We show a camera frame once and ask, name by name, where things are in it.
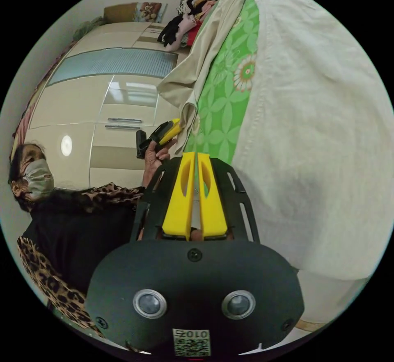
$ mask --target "green floral fabric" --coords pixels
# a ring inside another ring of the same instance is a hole
[[[257,5],[245,0],[212,62],[184,152],[208,153],[231,164],[253,84],[258,31]]]

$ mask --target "robot eye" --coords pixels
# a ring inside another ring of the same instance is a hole
[[[145,318],[156,319],[167,311],[167,302],[162,294],[153,289],[138,291],[133,299],[134,309]]]
[[[222,312],[231,320],[241,320],[249,316],[255,307],[254,296],[245,290],[230,292],[222,302]]]

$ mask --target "surgical mask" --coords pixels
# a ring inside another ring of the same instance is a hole
[[[44,159],[30,163],[23,176],[28,183],[28,193],[31,198],[37,199],[48,195],[54,188],[53,175]]]

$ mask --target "screw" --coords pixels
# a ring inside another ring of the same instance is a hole
[[[197,262],[200,259],[202,259],[202,252],[200,250],[198,250],[197,248],[192,248],[188,252],[188,259],[191,262]]]
[[[291,325],[293,325],[293,320],[290,318],[283,323],[282,331],[285,332],[286,330],[288,330],[291,327]]]
[[[107,329],[108,328],[108,323],[104,318],[101,317],[96,317],[96,324],[101,328],[101,329]]]

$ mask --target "yellow plastic part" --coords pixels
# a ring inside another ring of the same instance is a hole
[[[174,237],[190,239],[196,153],[184,153],[179,166],[170,204],[163,223],[163,231]]]
[[[224,236],[227,232],[227,224],[209,155],[198,153],[197,164],[202,237]],[[205,196],[204,183],[208,189],[207,196]]]
[[[183,130],[183,128],[180,126],[180,119],[172,119],[171,123],[173,124],[172,128],[160,140],[159,145],[164,145]]]

